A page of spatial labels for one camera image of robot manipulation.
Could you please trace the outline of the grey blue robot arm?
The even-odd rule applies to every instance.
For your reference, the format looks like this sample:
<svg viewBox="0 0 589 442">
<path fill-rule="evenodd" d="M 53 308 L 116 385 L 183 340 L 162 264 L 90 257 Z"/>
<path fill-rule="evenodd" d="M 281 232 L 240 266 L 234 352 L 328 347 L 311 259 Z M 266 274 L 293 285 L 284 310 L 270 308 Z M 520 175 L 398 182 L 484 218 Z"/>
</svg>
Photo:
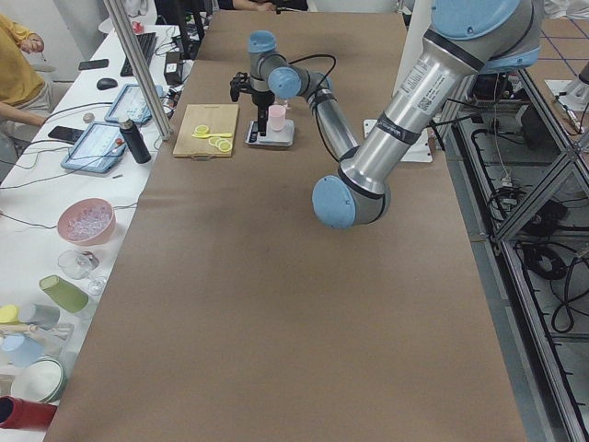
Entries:
<svg viewBox="0 0 589 442">
<path fill-rule="evenodd" d="M 540 1 L 434 1 L 422 54 L 362 142 L 354 138 L 327 77 L 287 62 L 267 30 L 250 34 L 249 70 L 232 78 L 230 95 L 251 95 L 260 122 L 275 99 L 304 98 L 338 162 L 336 174 L 314 187 L 316 217 L 332 228 L 370 224 L 389 207 L 390 172 L 465 77 L 537 61 L 543 16 Z"/>
</svg>

